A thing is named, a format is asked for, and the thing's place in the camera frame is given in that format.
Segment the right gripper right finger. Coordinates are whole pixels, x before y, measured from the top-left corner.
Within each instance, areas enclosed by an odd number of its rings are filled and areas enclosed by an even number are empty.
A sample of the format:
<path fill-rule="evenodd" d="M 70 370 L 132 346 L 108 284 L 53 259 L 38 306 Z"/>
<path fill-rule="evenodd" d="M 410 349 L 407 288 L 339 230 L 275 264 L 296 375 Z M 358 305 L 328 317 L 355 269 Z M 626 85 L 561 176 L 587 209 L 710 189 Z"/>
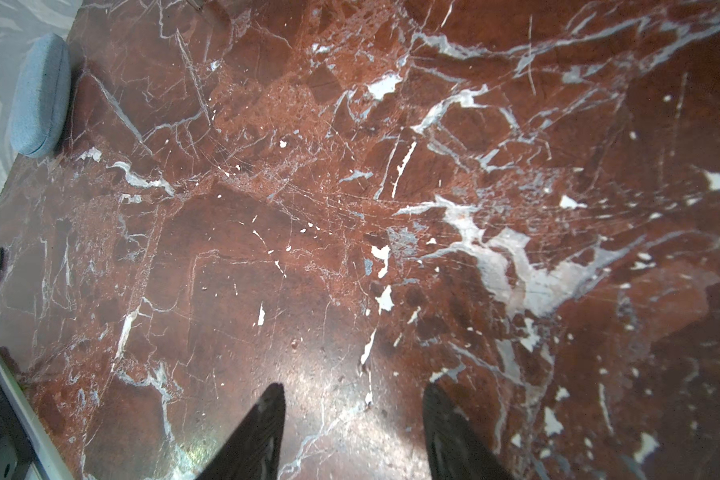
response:
<path fill-rule="evenodd" d="M 424 389 L 422 408 L 432 479 L 512 479 L 437 384 Z"/>

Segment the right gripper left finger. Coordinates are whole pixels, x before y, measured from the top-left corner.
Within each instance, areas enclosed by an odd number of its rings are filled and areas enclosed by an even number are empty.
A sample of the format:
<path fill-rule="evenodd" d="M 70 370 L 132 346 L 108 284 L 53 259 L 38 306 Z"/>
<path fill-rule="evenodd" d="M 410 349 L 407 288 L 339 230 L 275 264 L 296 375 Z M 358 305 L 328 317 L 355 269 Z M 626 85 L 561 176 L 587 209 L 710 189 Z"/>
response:
<path fill-rule="evenodd" d="M 284 386 L 271 383 L 196 479 L 277 479 L 285 414 Z"/>

